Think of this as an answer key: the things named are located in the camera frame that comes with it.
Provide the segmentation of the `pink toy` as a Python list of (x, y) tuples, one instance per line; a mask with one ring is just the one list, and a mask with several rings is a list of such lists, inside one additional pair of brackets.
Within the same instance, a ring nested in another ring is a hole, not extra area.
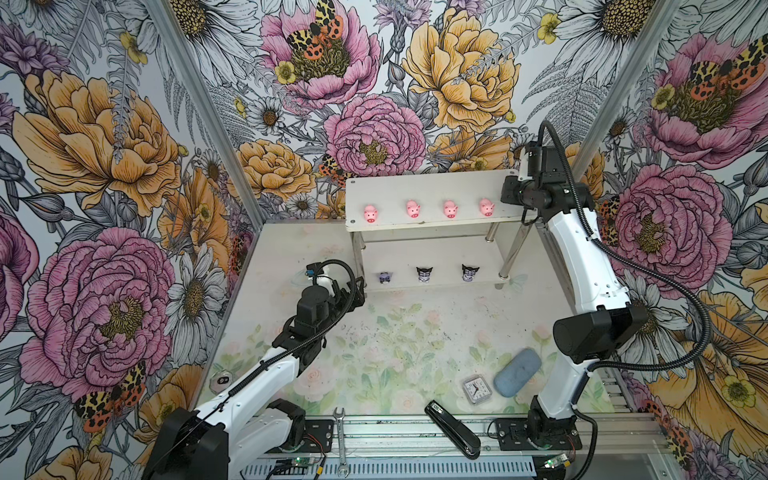
[(483, 198), (479, 203), (479, 211), (485, 217), (491, 217), (494, 214), (495, 204), (488, 198)]
[(378, 209), (374, 205), (366, 205), (363, 211), (364, 220), (373, 224), (378, 220)]
[(454, 219), (458, 213), (458, 205), (452, 200), (443, 203), (443, 213), (449, 219)]
[(410, 218), (418, 218), (421, 206), (415, 200), (409, 200), (406, 203), (406, 212)]

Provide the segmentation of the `black white kuromi toy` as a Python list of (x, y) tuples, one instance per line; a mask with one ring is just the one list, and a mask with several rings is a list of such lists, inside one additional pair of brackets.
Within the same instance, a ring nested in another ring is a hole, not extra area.
[(417, 279), (420, 283), (429, 283), (433, 272), (432, 267), (417, 267)]

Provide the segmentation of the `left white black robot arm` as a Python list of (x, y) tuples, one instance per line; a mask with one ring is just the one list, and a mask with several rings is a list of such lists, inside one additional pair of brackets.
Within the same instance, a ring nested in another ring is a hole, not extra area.
[(277, 393), (317, 358), (327, 333), (365, 302), (365, 281), (318, 273), (262, 359), (212, 400), (162, 423), (145, 479), (226, 479), (269, 450), (301, 442), (304, 410)]

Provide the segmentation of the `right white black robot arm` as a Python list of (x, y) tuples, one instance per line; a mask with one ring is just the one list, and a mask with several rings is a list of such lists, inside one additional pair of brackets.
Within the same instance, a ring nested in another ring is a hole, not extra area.
[(609, 359), (648, 315), (631, 303), (609, 256), (593, 242), (598, 222), (589, 188), (568, 182), (568, 164), (552, 147), (530, 142), (520, 161), (519, 174), (504, 181), (501, 200), (535, 212), (534, 224), (571, 298), (572, 314), (553, 325), (559, 354), (527, 419), (499, 432), (525, 448), (580, 447), (574, 408), (593, 376), (591, 366)]

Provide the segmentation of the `white two-tier shelf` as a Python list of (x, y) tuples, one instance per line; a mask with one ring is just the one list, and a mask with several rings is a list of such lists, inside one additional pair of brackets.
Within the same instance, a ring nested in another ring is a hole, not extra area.
[[(368, 292), (429, 287), (462, 287), (490, 284), (501, 287), (509, 278), (509, 260), (519, 245), (523, 210), (500, 201), (509, 170), (466, 171), (390, 177), (352, 178), (346, 183), (346, 222), (355, 266)], [(483, 198), (495, 204), (491, 217), (483, 216)], [(406, 203), (420, 206), (418, 218), (410, 218)], [(443, 203), (458, 205), (454, 219), (443, 213)], [(378, 209), (378, 220), (363, 218), (366, 205)], [(471, 283), (462, 280), (461, 265), (477, 266)], [(417, 267), (432, 267), (429, 283), (417, 279)], [(380, 272), (392, 280), (381, 284)]]

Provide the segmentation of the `silver drink can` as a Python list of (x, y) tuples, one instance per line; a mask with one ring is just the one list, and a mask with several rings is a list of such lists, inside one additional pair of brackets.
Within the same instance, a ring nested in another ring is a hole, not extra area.
[(209, 388), (214, 394), (219, 394), (225, 391), (233, 380), (233, 374), (229, 371), (223, 370), (215, 374), (209, 381)]

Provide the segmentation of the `green circuit board left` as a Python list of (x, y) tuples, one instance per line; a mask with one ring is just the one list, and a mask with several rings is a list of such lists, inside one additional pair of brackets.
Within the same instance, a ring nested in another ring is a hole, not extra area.
[(321, 458), (313, 458), (313, 457), (294, 457), (291, 459), (281, 459), (278, 460), (275, 465), (274, 469), (277, 470), (292, 470), (292, 469), (302, 469), (302, 470), (308, 470), (310, 468), (319, 467), (323, 463), (323, 460)]

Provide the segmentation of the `green circuit board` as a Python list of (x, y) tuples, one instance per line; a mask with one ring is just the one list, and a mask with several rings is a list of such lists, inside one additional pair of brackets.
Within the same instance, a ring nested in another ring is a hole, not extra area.
[(570, 458), (567, 454), (561, 453), (559, 455), (546, 459), (543, 464), (543, 469), (558, 469), (567, 468), (571, 464)]
[(323, 463), (323, 460), (321, 458), (313, 458), (313, 457), (294, 457), (291, 459), (281, 459), (278, 460), (275, 465), (274, 469), (277, 470), (292, 470), (292, 469), (302, 469), (302, 470), (308, 470), (310, 468), (319, 467)]

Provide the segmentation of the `silver wrench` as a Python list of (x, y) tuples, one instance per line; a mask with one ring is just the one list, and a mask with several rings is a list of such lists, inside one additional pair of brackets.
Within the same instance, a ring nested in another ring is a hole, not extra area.
[(337, 447), (338, 447), (338, 476), (341, 478), (347, 478), (350, 475), (350, 466), (347, 461), (347, 451), (345, 445), (345, 433), (344, 433), (344, 418), (345, 409), (336, 407), (333, 411), (333, 418), (335, 421), (337, 432)]

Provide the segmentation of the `small square white clock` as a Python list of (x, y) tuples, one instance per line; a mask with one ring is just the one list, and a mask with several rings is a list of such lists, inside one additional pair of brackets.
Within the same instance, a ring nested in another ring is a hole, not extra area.
[(478, 405), (489, 400), (493, 392), (481, 375), (475, 375), (462, 382), (462, 389), (472, 405)]

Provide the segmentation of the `black stapler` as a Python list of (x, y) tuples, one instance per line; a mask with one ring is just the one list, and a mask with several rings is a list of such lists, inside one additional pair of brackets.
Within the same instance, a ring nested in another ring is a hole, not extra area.
[(435, 400), (426, 405), (424, 412), (467, 459), (479, 458), (481, 441), (463, 422)]

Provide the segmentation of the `green circuit board right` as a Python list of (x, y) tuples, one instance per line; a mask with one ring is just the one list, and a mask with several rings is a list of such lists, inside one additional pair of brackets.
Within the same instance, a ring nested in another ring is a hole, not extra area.
[(571, 464), (570, 458), (567, 454), (561, 453), (559, 455), (546, 459), (543, 464), (543, 469), (558, 469), (567, 468)]

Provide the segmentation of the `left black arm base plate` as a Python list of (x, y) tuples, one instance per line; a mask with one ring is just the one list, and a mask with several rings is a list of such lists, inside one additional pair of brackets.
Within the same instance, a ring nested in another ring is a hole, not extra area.
[(335, 442), (335, 421), (332, 418), (305, 419), (300, 423), (299, 453), (330, 454)]

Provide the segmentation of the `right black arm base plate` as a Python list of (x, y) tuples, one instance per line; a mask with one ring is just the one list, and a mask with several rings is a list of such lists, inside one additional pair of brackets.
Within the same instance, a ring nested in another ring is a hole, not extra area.
[(578, 451), (582, 440), (575, 418), (530, 423), (527, 418), (496, 418), (490, 426), (502, 451)]

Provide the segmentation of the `aluminium front rail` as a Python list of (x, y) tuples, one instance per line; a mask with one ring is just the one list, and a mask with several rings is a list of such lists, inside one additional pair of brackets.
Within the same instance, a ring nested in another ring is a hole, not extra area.
[[(682, 479), (684, 473), (660, 428), (647, 414), (598, 415), (598, 434), (577, 422), (583, 443), (578, 451), (502, 451), (490, 426), (494, 419), (458, 415), (481, 441), (477, 460), (467, 459), (426, 415), (350, 416), (344, 433), (350, 475), (338, 476), (337, 432), (330, 454), (297, 452), (298, 444), (269, 450), (226, 479), (572, 479), (581, 467), (588, 479)], [(565, 453), (567, 468), (543, 469), (543, 462)], [(308, 470), (277, 470), (278, 460), (321, 458)]]

